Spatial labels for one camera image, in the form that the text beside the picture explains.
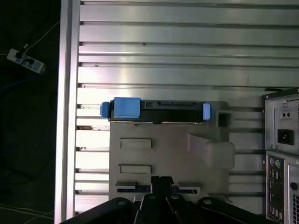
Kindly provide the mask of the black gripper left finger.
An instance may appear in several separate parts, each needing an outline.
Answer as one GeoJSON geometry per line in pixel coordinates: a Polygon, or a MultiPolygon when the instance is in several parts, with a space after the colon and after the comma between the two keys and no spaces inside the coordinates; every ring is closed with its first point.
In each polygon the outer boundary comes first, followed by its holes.
{"type": "Polygon", "coordinates": [[[79,215],[63,221],[63,224],[158,224],[164,214],[163,205],[171,195],[173,179],[170,176],[151,177],[151,192],[140,201],[131,202],[116,197],[79,215]]]}

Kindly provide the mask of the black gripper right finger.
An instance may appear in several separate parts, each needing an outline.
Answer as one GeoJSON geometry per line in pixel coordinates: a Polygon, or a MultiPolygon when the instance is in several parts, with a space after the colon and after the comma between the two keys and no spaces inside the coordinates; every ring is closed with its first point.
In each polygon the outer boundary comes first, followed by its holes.
{"type": "Polygon", "coordinates": [[[273,224],[263,216],[256,215],[214,197],[203,197],[196,203],[172,193],[173,179],[163,177],[163,194],[180,224],[273,224]]]}

